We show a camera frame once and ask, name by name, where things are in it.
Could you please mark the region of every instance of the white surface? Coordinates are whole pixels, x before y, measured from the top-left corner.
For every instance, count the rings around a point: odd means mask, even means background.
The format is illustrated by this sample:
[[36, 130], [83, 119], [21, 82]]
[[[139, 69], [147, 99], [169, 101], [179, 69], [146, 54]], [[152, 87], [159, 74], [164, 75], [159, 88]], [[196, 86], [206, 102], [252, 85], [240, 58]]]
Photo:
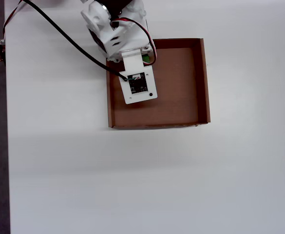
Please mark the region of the white surface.
[[[35, 3], [104, 61], [80, 1]], [[108, 129], [105, 71], [25, 7], [7, 29], [12, 234], [285, 234], [285, 0], [145, 7], [154, 38], [205, 39], [212, 123]]]

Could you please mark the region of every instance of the black wire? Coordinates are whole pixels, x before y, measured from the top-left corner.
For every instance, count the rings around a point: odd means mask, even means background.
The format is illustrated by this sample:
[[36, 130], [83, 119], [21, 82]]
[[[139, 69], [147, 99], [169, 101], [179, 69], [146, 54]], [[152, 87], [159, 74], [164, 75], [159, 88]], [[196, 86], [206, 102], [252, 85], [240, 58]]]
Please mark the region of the black wire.
[[83, 48], [81, 48], [75, 41], [73, 41], [55, 22], [52, 21], [51, 18], [48, 17], [38, 6], [36, 6], [34, 3], [32, 3], [29, 0], [23, 0], [23, 2], [29, 4], [31, 7], [33, 7], [35, 10], [38, 11], [48, 22], [51, 23], [52, 26], [54, 26], [77, 50], [79, 50], [83, 55], [85, 55], [87, 58], [89, 58], [92, 62], [97, 64], [98, 66], [102, 67], [103, 69], [107, 70], [108, 72], [111, 72], [115, 74], [118, 77], [121, 77], [124, 81], [127, 81], [128, 79], [120, 74], [118, 71], [102, 64], [97, 59], [92, 57], [90, 54], [88, 54]]

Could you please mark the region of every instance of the black sensor chip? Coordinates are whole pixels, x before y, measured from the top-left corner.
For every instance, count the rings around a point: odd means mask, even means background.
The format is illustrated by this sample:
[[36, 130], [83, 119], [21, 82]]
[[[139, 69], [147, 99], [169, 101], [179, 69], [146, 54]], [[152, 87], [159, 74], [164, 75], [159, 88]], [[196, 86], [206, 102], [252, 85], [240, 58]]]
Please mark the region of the black sensor chip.
[[128, 76], [132, 94], [148, 91], [146, 75], [143, 73]]

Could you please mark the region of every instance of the cardboard tray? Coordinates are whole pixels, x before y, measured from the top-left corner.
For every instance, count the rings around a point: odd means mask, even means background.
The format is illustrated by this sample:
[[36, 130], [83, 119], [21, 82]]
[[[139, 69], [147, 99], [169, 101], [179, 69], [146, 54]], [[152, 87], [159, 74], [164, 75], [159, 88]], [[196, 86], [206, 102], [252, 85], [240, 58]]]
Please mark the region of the cardboard tray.
[[[156, 39], [157, 99], [127, 105], [117, 76], [107, 72], [109, 127], [152, 129], [210, 122], [203, 39]], [[124, 71], [123, 63], [107, 65]]]

